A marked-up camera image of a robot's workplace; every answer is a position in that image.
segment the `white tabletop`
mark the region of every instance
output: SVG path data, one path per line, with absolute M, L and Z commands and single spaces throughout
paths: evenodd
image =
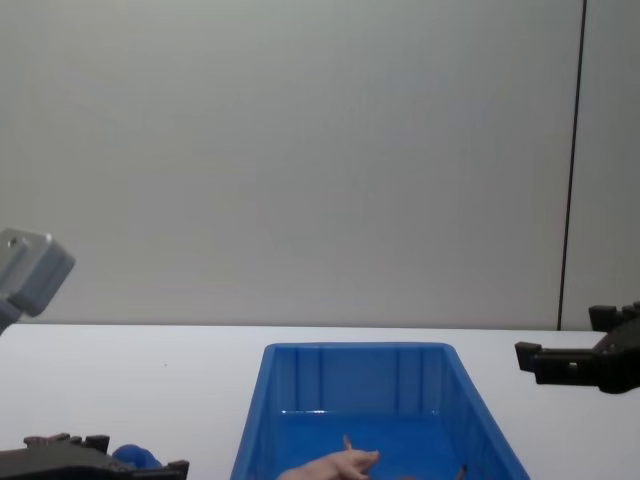
M 638 478 L 640 389 L 539 386 L 514 343 L 592 346 L 601 334 L 481 330 L 16 325 L 0 336 L 0 450 L 28 435 L 111 435 L 190 480 L 228 478 L 267 344 L 453 345 L 532 479 Z

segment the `white wall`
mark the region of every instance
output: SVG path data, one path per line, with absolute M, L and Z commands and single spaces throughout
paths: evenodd
M 640 300 L 640 3 L 587 10 L 563 328 Z
M 552 328 L 581 2 L 0 2 L 43 318 Z

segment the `blue plastic bin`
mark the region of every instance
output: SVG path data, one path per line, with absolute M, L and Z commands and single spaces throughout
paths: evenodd
M 378 450 L 374 480 L 525 480 L 455 350 L 439 343 L 267 347 L 232 480 L 274 480 L 342 450 Z

